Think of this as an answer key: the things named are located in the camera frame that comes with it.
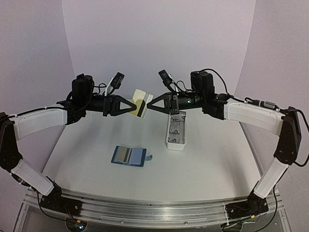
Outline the silver cards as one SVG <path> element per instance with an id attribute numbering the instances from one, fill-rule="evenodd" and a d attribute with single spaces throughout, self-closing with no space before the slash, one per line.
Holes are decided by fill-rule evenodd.
<path id="1" fill-rule="evenodd" d="M 131 102 L 136 105 L 137 109 L 129 113 L 139 118 L 145 118 L 147 112 L 147 104 L 151 102 L 152 99 L 152 94 L 149 94 L 140 89 L 136 89 Z"/>

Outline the gold credit card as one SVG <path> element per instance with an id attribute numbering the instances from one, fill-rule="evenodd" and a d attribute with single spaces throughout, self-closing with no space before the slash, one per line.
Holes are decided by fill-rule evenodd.
<path id="1" fill-rule="evenodd" d="M 116 152 L 116 161 L 121 163 L 128 163 L 130 158 L 131 148 L 120 146 Z"/>

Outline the blue card holder wallet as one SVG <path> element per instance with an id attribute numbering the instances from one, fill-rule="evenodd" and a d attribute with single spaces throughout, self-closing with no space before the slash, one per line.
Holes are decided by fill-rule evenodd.
<path id="1" fill-rule="evenodd" d="M 153 155 L 147 155 L 147 149 L 143 147 L 116 146 L 111 163 L 125 166 L 143 167 L 146 161 L 151 161 Z"/>

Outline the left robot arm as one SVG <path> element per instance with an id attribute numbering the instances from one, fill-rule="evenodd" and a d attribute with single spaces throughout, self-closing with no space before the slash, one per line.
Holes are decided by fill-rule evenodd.
<path id="1" fill-rule="evenodd" d="M 0 166 L 21 185 L 42 195 L 39 207 L 73 217 L 80 215 L 82 202 L 64 197 L 55 181 L 33 168 L 19 152 L 17 141 L 48 128 L 74 124 L 88 111 L 118 116 L 136 110 L 135 104 L 113 94 L 123 78 L 122 73 L 117 73 L 100 94 L 94 92 L 93 77 L 82 73 L 72 81 L 64 101 L 15 115 L 0 114 Z"/>

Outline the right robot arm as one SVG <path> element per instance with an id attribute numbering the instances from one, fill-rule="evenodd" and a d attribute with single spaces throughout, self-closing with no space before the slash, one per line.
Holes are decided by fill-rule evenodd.
<path id="1" fill-rule="evenodd" d="M 212 71 L 203 69 L 191 72 L 191 90 L 184 91 L 173 89 L 171 86 L 177 86 L 177 83 L 165 70 L 161 70 L 158 74 L 169 91 L 147 103 L 147 108 L 168 115 L 200 108 L 213 118 L 252 125 L 278 136 L 272 162 L 247 199 L 225 207 L 230 219 L 265 213 L 268 211 L 267 195 L 275 189 L 286 170 L 296 163 L 301 143 L 299 110 L 293 107 L 281 109 L 272 102 L 251 98 L 236 99 L 228 92 L 217 94 Z"/>

